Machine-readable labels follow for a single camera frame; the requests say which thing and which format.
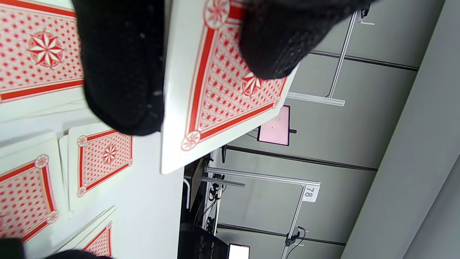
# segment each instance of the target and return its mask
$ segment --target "black cable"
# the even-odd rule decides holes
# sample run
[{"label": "black cable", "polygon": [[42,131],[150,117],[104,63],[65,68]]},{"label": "black cable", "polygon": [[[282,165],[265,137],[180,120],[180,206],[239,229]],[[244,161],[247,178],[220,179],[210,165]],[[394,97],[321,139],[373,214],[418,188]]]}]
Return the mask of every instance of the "black cable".
[{"label": "black cable", "polygon": [[[224,194],[224,191],[227,189],[227,185],[225,186],[224,190],[222,190],[222,194]],[[214,197],[214,202],[209,205],[209,207],[203,212],[203,215],[206,214],[206,212],[209,210],[209,209],[212,209],[212,207],[214,206],[214,204],[216,203],[216,201],[218,200],[216,197]]]},{"label": "black cable", "polygon": [[296,247],[298,247],[298,246],[300,245],[300,243],[302,243],[302,241],[303,241],[304,238],[305,238],[305,235],[307,234],[307,231],[305,231],[304,228],[301,228],[301,227],[298,227],[298,228],[304,231],[304,237],[302,237],[302,240],[300,240],[300,242],[299,242],[297,245],[295,245],[295,246],[291,249],[291,251],[289,251],[289,253],[288,253],[287,256],[286,256],[286,259],[288,259],[288,257],[289,257],[289,255],[291,254],[291,252],[292,252]]},{"label": "black cable", "polygon": [[249,133],[246,133],[246,135],[250,136],[251,138],[257,139],[257,137],[254,137],[253,135],[251,135],[251,134],[249,134]]}]

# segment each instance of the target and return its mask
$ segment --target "number label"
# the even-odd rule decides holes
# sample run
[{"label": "number label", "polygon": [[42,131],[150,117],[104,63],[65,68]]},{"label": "number label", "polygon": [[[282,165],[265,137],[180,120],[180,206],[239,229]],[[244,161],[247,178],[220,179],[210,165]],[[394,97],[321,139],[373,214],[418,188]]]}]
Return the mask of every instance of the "number label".
[{"label": "number label", "polygon": [[307,188],[305,188],[303,201],[316,202],[316,199],[318,197],[318,192],[319,192],[319,186],[307,185]]}]

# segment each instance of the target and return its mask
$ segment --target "pink screen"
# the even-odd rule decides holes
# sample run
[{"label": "pink screen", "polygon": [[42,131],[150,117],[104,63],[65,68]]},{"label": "pink screen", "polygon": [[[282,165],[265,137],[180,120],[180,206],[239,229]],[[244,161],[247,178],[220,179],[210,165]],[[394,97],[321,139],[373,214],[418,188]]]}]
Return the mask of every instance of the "pink screen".
[{"label": "pink screen", "polygon": [[259,141],[289,145],[289,106],[281,107],[279,114],[260,126]]}]

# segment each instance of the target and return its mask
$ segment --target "desk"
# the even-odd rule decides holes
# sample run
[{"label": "desk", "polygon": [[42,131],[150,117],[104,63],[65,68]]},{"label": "desk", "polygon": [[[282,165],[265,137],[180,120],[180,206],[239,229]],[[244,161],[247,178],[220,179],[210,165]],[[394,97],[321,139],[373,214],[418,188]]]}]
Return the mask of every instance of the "desk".
[{"label": "desk", "polygon": [[[89,110],[26,118],[0,124],[0,145],[54,131],[58,137],[69,127],[98,121]],[[160,133],[134,137],[135,163],[123,183],[96,200],[84,213],[74,215],[51,241],[59,243],[88,223],[102,210],[115,205],[120,223],[118,259],[176,259],[182,201],[183,171],[160,174]]]}]

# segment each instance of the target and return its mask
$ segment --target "stack of cards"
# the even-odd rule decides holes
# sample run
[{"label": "stack of cards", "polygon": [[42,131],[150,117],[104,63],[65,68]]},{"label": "stack of cards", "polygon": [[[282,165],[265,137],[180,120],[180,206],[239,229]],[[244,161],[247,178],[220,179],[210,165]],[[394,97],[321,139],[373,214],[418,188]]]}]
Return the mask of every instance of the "stack of cards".
[{"label": "stack of cards", "polygon": [[53,3],[0,0],[0,121],[86,108],[75,13]]},{"label": "stack of cards", "polygon": [[59,140],[59,149],[71,213],[113,188],[133,165],[132,136],[103,123],[71,128]]},{"label": "stack of cards", "polygon": [[0,149],[0,237],[24,242],[27,254],[50,251],[53,232],[68,220],[56,135]]},{"label": "stack of cards", "polygon": [[[128,175],[132,164],[132,137],[103,123],[71,128],[59,146],[48,133],[0,148],[0,238],[20,238],[28,258],[56,251],[53,233]],[[114,211],[101,213],[62,249],[111,256]]]},{"label": "stack of cards", "polygon": [[79,249],[96,256],[114,257],[117,255],[116,218],[114,207],[104,211],[81,229],[57,252]]}]

